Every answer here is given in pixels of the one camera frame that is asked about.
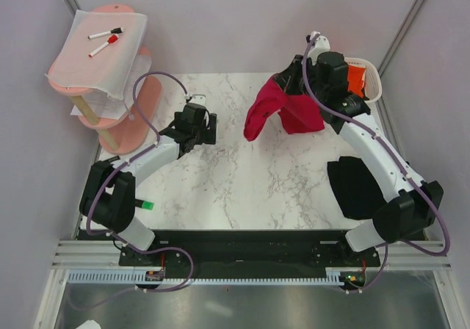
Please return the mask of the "red t shirt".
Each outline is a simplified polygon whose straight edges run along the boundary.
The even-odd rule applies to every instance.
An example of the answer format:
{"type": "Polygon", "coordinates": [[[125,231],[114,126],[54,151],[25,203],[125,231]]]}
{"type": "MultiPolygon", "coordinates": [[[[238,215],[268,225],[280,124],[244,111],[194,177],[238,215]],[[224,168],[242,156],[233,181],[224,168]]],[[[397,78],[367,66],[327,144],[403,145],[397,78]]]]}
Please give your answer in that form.
{"type": "Polygon", "coordinates": [[[243,135],[254,141],[264,128],[267,119],[277,113],[287,134],[305,134],[322,131],[324,120],[316,102],[300,91],[299,95],[287,94],[272,75],[259,90],[247,111],[243,135]]]}

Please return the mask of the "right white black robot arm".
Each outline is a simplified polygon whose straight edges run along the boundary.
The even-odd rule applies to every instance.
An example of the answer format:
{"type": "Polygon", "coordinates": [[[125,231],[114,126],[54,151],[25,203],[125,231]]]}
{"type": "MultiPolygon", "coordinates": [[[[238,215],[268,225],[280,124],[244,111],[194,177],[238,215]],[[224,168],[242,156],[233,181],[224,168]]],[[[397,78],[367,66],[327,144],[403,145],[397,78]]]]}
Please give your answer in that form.
{"type": "Polygon", "coordinates": [[[349,230],[336,247],[337,259],[354,265],[371,247],[397,241],[432,256],[445,256],[450,247],[447,226],[438,208],[444,191],[436,182],[426,182],[396,151],[376,123],[364,99],[348,90],[348,64],[330,50],[319,32],[307,37],[307,47],[282,78],[289,94],[305,93],[319,107],[324,121],[359,155],[383,194],[385,205],[372,219],[349,230]],[[440,251],[423,248],[408,237],[438,223],[444,236],[440,251]]]}

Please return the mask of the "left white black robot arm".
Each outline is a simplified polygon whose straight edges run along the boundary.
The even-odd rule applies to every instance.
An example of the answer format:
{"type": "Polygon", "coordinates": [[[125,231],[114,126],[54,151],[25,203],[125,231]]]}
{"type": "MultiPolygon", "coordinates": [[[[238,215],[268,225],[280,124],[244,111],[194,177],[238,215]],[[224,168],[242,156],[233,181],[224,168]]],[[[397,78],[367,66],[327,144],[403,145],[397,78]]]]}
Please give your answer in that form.
{"type": "Polygon", "coordinates": [[[161,248],[153,243],[155,233],[135,215],[136,189],[195,146],[215,144],[216,136],[217,116],[207,110],[205,95],[192,95],[156,142],[128,159],[116,156],[92,165],[79,204],[80,213],[89,223],[99,224],[107,233],[135,247],[135,255],[143,264],[155,264],[161,257],[161,248]]]}

